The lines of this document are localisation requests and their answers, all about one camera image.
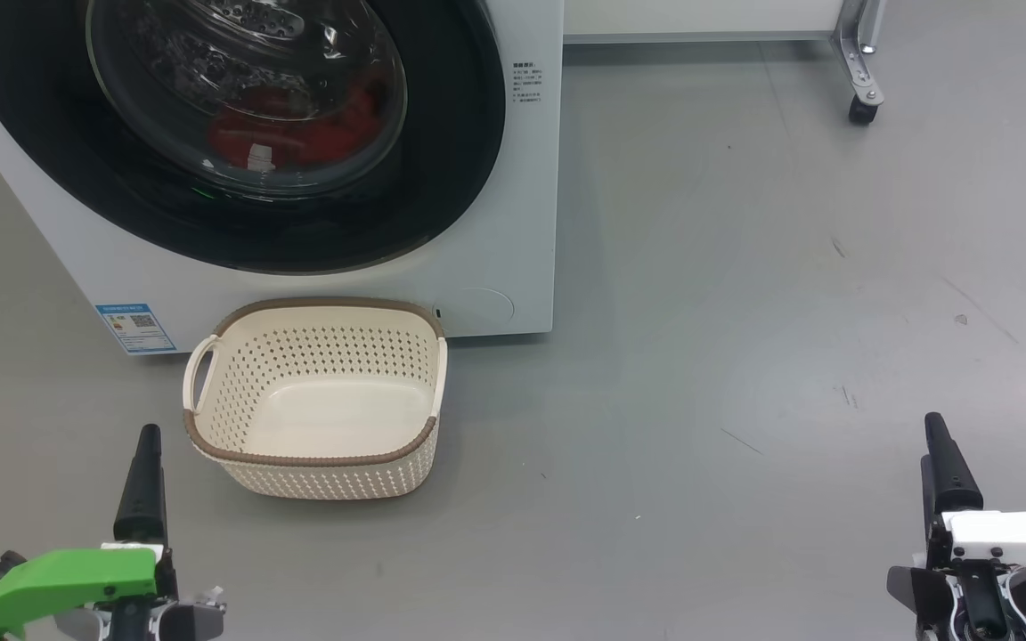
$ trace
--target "front-loading washing machine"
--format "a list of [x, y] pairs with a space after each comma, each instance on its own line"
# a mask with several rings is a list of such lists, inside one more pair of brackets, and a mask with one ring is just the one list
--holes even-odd
[[0, 172], [129, 354], [305, 295], [547, 332], [562, 4], [0, 0]]

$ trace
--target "laundry basket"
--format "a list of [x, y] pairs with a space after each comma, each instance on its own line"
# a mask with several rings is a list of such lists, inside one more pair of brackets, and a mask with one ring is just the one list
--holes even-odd
[[430, 474], [444, 382], [445, 337], [425, 309], [269, 301], [233, 313], [192, 353], [185, 428], [260, 494], [398, 496]]

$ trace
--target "black wheel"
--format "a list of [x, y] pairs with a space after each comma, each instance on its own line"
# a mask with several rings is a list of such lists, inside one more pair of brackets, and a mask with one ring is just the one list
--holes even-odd
[[876, 105], [866, 105], [860, 97], [854, 96], [850, 105], [850, 122], [855, 125], [868, 125], [876, 118]]

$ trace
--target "blue and white sticker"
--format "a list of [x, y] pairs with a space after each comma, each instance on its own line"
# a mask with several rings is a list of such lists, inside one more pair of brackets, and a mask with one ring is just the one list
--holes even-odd
[[98, 305], [97, 313], [127, 354], [176, 352], [176, 346], [146, 304]]

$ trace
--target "qr code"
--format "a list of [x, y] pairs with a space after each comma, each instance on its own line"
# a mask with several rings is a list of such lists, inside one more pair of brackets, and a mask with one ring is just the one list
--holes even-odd
[[153, 320], [153, 316], [148, 314], [130, 314], [129, 318], [133, 321], [133, 325], [139, 327], [156, 327], [156, 321]]

